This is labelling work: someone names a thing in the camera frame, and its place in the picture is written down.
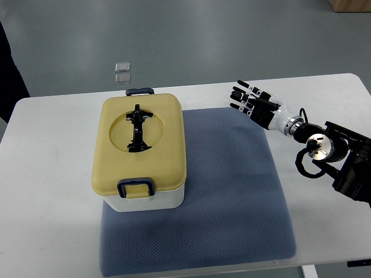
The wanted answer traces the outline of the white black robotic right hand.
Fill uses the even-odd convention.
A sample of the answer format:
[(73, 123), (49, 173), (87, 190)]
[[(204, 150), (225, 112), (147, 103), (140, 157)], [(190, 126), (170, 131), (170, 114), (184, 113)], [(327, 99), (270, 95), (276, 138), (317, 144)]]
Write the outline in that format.
[(230, 98), (232, 108), (247, 115), (254, 123), (266, 130), (277, 130), (292, 137), (305, 119), (289, 111), (288, 106), (271, 95), (244, 81), (238, 80), (238, 86), (232, 88)]

